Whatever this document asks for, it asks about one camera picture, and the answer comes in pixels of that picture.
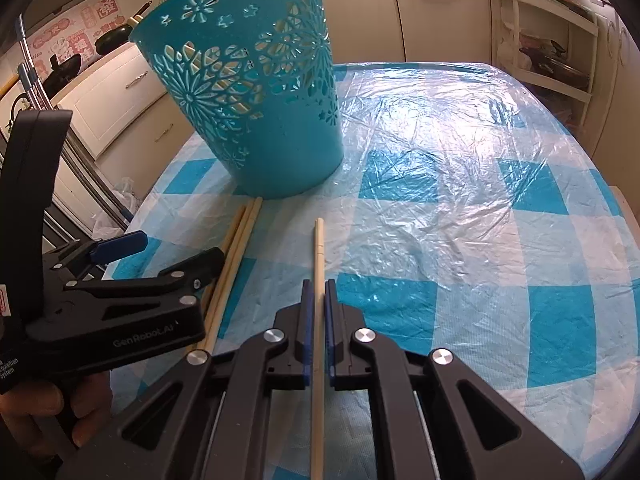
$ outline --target kitchen utensil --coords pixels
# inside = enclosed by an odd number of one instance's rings
[[[548,56],[538,48],[523,47],[520,51],[531,58],[535,72],[556,79],[578,90],[586,90],[589,87],[589,76],[567,65],[561,59]]]
[[[82,64],[82,57],[80,54],[73,54],[69,59],[59,64],[58,58],[54,54],[49,60],[51,62],[52,72],[43,81],[42,86],[44,86],[47,97],[51,99],[78,75],[80,65]]]
[[[140,10],[136,14],[142,14],[147,10],[153,2],[149,1],[140,7]],[[114,28],[109,32],[105,32],[95,42],[95,51],[101,56],[106,56],[108,53],[116,50],[119,46],[124,45],[129,41],[129,34],[133,28],[129,23],[125,23],[120,27]]]
[[[167,0],[131,41],[243,192],[302,193],[340,164],[322,0]]]

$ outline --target silver screw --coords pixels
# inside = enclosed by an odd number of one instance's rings
[[[359,328],[354,335],[361,343],[371,343],[376,338],[376,333],[370,328]]]
[[[264,331],[264,338],[269,343],[279,343],[284,339],[284,332],[277,328],[270,328]]]
[[[180,298],[180,304],[185,306],[193,306],[198,303],[198,298],[195,296],[183,296]]]
[[[207,362],[207,353],[204,350],[194,350],[187,355],[187,362],[193,366],[200,366]]]
[[[448,365],[453,361],[453,354],[446,348],[438,348],[433,351],[431,358],[439,365]]]

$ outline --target tablecloth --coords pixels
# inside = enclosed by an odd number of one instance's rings
[[[498,69],[364,64],[335,75],[344,161],[321,186],[265,201],[216,352],[299,300],[324,217],[326,275],[342,302],[405,349],[453,350],[592,478],[640,409],[640,253],[606,183]],[[129,227],[148,247],[107,277],[153,276],[215,246],[245,201],[194,134]],[[114,370],[114,409],[180,355]],[[266,479],[306,478],[308,400],[274,396]],[[327,479],[375,478],[365,392],[328,390],[326,456]]]

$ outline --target white label sticker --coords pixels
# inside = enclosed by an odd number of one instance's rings
[[[2,316],[11,316],[9,298],[6,296],[6,285],[0,285],[0,314]]]

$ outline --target kitchen wall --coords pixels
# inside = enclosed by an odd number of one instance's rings
[[[100,2],[103,2],[103,1],[105,0],[85,0],[84,2],[81,2],[75,7],[72,7],[71,9],[66,10],[65,12],[62,12],[61,14],[56,16],[51,22],[41,27],[36,33],[31,34],[30,37],[28,38],[28,43],[32,51],[32,54],[34,54],[34,49],[32,48],[34,40],[36,40],[39,37],[42,38],[43,36],[46,38],[47,29],[50,29],[53,24],[59,23],[60,20],[64,20],[64,18],[68,18],[68,21],[67,20],[63,21],[65,25],[68,22],[73,22],[73,23],[69,23],[69,28],[68,28],[68,30],[72,33],[72,36],[73,36],[71,40],[72,42],[73,40],[76,40],[79,37],[78,36],[79,34],[81,35],[84,32],[88,32],[87,37],[89,41],[94,42],[95,38],[93,36],[99,30],[99,27],[101,25],[105,23],[110,23],[114,20],[122,20],[121,18],[119,18],[119,16],[123,17],[124,20],[126,20],[126,18],[133,15],[145,2],[149,0],[113,0],[118,7],[117,12],[113,12],[112,14],[106,14],[105,12],[102,12],[99,14],[97,12],[97,7],[100,6]],[[106,0],[106,1],[107,1],[107,4],[106,4],[107,6],[111,5],[111,0]],[[157,5],[160,0],[153,0],[153,1],[154,1],[154,5]],[[88,23],[90,25],[89,27],[85,27],[87,23],[83,21],[82,13],[81,13],[81,9],[84,9],[86,7],[93,9],[94,17],[96,18],[95,25],[92,25],[92,22],[91,22],[91,23]],[[66,36],[68,36],[68,34],[65,35],[64,31],[59,32],[59,34],[60,34],[60,39],[66,38]],[[36,46],[41,45],[42,43],[43,41],[39,41],[36,44]],[[75,47],[76,47],[75,50],[80,50],[79,47],[82,47],[82,44],[78,44],[78,42],[76,42]],[[60,48],[60,44],[56,43],[55,41],[48,41],[46,44],[42,44],[42,47],[39,50],[40,56],[38,57],[37,60],[42,60],[42,62],[44,63],[44,67],[46,69],[49,69],[50,67],[49,57],[54,53],[58,54],[56,50],[59,48]],[[16,68],[21,61],[22,61],[22,54],[20,53],[20,47],[17,44],[12,46],[11,49],[9,49],[4,56],[0,57],[0,86],[4,84],[4,82],[7,81],[13,73],[16,72]],[[10,119],[11,105],[14,102],[14,99],[18,95],[20,95],[21,92],[22,92],[22,86],[20,85],[20,83],[18,83],[2,100],[0,100],[0,127],[3,129],[3,131],[6,130],[5,126],[8,124]]]

